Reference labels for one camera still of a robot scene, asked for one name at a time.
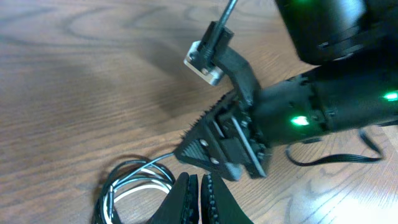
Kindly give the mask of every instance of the black cylindrical motor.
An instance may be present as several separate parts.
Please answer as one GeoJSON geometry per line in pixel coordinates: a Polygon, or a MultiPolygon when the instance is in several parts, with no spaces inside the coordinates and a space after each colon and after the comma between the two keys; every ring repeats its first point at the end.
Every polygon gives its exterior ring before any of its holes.
{"type": "Polygon", "coordinates": [[[262,90],[252,119],[270,146],[398,120],[398,59],[367,51],[262,90]]]}
{"type": "Polygon", "coordinates": [[[275,0],[298,56],[321,65],[376,48],[396,0],[275,0]]]}

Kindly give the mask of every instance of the wood grain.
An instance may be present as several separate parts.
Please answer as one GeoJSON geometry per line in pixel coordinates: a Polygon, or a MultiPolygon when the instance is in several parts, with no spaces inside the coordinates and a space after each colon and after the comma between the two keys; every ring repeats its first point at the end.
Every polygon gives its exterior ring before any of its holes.
{"type": "MultiPolygon", "coordinates": [[[[231,89],[227,79],[207,85],[182,64],[225,3],[0,1],[1,223],[88,223],[112,167],[173,150],[231,89]]],[[[263,87],[311,68],[272,1],[239,1],[228,27],[263,87]]],[[[368,131],[385,150],[379,164],[299,168],[278,148],[268,178],[227,184],[254,223],[395,223],[397,129],[368,131]]],[[[348,131],[295,146],[294,156],[337,152],[372,155],[348,131]]],[[[176,176],[203,174],[174,158],[164,164],[176,176]]],[[[148,190],[116,206],[126,223],[143,223],[163,198],[148,190]]]]}

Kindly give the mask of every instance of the screw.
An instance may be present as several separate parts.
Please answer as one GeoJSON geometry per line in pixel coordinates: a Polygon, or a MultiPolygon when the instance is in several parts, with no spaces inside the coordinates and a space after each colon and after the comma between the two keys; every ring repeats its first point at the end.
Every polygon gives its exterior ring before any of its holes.
{"type": "Polygon", "coordinates": [[[209,74],[209,71],[208,71],[207,69],[205,69],[205,68],[203,68],[203,69],[201,70],[201,72],[202,72],[204,75],[209,74]]]}
{"type": "Polygon", "coordinates": [[[213,157],[210,158],[210,161],[211,161],[213,164],[215,164],[215,165],[220,164],[220,162],[218,162],[218,160],[216,160],[216,159],[213,158],[213,157]]]}
{"type": "Polygon", "coordinates": [[[200,144],[201,144],[202,146],[205,146],[205,147],[209,146],[209,144],[206,142],[206,140],[201,139],[201,140],[199,140],[199,141],[200,141],[200,144]]]}

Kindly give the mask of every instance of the green led light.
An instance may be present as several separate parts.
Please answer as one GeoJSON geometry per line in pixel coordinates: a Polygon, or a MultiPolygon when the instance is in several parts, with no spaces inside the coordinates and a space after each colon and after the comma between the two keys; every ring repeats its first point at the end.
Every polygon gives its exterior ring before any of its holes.
{"type": "Polygon", "coordinates": [[[398,93],[396,91],[389,92],[389,93],[386,93],[383,96],[383,98],[388,100],[388,101],[395,101],[395,100],[398,100],[398,93]]]}
{"type": "Polygon", "coordinates": [[[296,126],[305,126],[310,124],[306,116],[297,116],[291,119],[290,121],[296,126]]]}

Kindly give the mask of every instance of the wire bundle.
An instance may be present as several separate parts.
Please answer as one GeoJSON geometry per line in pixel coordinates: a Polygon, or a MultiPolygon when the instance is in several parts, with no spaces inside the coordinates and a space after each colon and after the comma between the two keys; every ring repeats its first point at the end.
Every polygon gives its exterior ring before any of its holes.
{"type": "Polygon", "coordinates": [[[288,145],[285,149],[285,155],[288,158],[290,162],[297,166],[315,166],[315,165],[320,165],[320,164],[327,164],[327,163],[333,163],[333,162],[355,162],[355,163],[374,163],[374,162],[379,162],[384,159],[383,152],[381,149],[369,138],[369,136],[366,134],[366,132],[363,129],[358,130],[358,134],[365,145],[367,145],[371,150],[376,152],[377,154],[380,155],[380,157],[377,158],[372,158],[372,157],[366,157],[366,156],[361,156],[361,155],[353,155],[353,154],[335,154],[335,155],[330,155],[330,156],[325,156],[320,159],[317,159],[312,162],[299,162],[293,159],[293,157],[290,155],[290,150],[291,150],[291,145],[288,145]]]}
{"type": "Polygon", "coordinates": [[[117,165],[111,171],[103,185],[95,205],[92,224],[115,224],[113,223],[113,220],[119,220],[119,217],[114,209],[114,204],[131,193],[143,189],[158,189],[168,194],[175,183],[175,177],[168,168],[163,165],[156,164],[156,162],[172,155],[173,153],[171,152],[164,154],[163,156],[159,156],[152,161],[136,159],[125,161],[117,165]],[[135,166],[132,170],[117,175],[120,168],[127,165],[140,166],[135,166]],[[120,191],[122,187],[131,183],[136,183],[137,181],[144,181],[144,183],[135,185],[115,197],[116,192],[120,191]]]}

